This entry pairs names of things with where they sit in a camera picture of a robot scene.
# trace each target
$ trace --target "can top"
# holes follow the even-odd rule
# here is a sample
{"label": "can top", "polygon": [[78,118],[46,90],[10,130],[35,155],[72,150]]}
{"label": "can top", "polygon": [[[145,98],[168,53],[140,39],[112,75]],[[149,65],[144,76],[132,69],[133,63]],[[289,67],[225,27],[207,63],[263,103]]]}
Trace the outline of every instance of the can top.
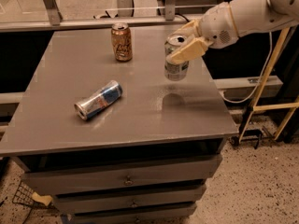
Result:
{"label": "can top", "polygon": [[75,110],[77,114],[84,120],[87,120],[87,113],[86,111],[78,104],[74,104]]}
{"label": "can top", "polygon": [[183,43],[187,40],[187,36],[186,35],[182,35],[182,34],[171,34],[168,38],[167,38],[167,42],[172,45],[172,46],[176,46],[176,47],[180,47],[181,45],[183,45]]}
{"label": "can top", "polygon": [[121,31],[121,30],[125,30],[129,27],[129,25],[125,22],[118,22],[118,23],[115,23],[112,25],[112,29],[113,30],[118,30],[118,31]]}

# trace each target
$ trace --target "table top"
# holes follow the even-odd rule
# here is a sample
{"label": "table top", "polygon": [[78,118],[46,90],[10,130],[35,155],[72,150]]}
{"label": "table top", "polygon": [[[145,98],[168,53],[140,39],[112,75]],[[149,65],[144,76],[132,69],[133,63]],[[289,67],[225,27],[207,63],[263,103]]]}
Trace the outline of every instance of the table top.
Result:
{"label": "table top", "polygon": [[[202,59],[181,81],[164,76],[164,41],[178,27],[131,28],[133,59],[115,60],[110,29],[56,32],[0,143],[20,156],[203,140],[237,128]],[[122,97],[89,121],[74,103],[110,80]]]}

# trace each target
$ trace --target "drawer handle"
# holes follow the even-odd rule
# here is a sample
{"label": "drawer handle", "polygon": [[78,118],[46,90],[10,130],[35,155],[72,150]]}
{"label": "drawer handle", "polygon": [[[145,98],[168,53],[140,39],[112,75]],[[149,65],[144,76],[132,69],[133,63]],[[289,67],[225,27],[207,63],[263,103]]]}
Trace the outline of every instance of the drawer handle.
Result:
{"label": "drawer handle", "polygon": [[135,223],[140,223],[140,219],[138,217],[136,217]]}
{"label": "drawer handle", "polygon": [[132,208],[137,208],[137,207],[138,207],[137,203],[135,203],[134,200],[132,201],[131,207],[132,207]]}
{"label": "drawer handle", "polygon": [[134,182],[131,180],[131,177],[128,175],[126,178],[127,179],[123,182],[123,184],[125,186],[132,186],[134,184]]}

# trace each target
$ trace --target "silver can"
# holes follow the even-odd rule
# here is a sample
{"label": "silver can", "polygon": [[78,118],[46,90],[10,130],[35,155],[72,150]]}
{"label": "silver can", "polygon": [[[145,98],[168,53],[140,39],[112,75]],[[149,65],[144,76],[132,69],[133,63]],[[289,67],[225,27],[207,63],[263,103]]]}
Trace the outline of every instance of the silver can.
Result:
{"label": "silver can", "polygon": [[82,119],[87,120],[110,106],[121,95],[121,85],[117,81],[111,80],[105,87],[92,94],[92,96],[75,103],[75,110]]}
{"label": "silver can", "polygon": [[185,41],[187,40],[187,36],[180,34],[172,34],[170,35],[165,42],[165,66],[164,66],[164,75],[172,80],[179,81],[186,77],[189,62],[173,64],[167,59],[167,56],[174,52],[176,49],[180,48]]}

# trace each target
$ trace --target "speckled floor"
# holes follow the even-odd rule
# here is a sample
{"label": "speckled floor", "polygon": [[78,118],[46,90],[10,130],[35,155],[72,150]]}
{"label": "speckled floor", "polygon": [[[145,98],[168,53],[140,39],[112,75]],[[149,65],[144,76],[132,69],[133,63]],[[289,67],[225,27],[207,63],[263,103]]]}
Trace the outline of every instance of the speckled floor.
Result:
{"label": "speckled floor", "polygon": [[[266,116],[252,119],[252,127],[276,125]],[[190,217],[142,222],[144,224],[294,224],[299,223],[299,145],[263,140],[240,147],[225,145],[223,161],[207,180],[207,190]],[[22,170],[11,161],[0,183],[0,223],[22,224],[30,208],[12,203]],[[65,224],[53,209],[34,209],[30,224]]]}

